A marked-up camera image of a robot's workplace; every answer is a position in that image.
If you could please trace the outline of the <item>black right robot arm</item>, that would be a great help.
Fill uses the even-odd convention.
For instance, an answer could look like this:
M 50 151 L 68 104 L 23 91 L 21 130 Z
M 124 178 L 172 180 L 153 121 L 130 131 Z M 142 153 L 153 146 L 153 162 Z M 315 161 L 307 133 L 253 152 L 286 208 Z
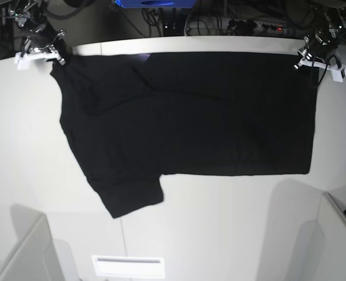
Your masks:
M 36 61 L 53 61 L 61 66 L 69 62 L 70 51 L 64 41 L 66 32 L 56 30 L 44 14 L 46 1 L 9 1 L 0 5 L 0 16 L 16 23 L 22 38 L 14 63 L 26 70 Z

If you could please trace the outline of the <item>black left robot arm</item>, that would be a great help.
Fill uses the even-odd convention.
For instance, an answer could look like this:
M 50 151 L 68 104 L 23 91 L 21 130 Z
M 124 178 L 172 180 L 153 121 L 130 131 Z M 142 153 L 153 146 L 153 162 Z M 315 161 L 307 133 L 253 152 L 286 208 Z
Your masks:
M 311 32 L 299 49 L 300 60 L 294 65 L 329 71 L 335 82 L 346 78 L 346 65 L 337 54 L 337 47 L 346 34 L 346 1 L 314 1 Z

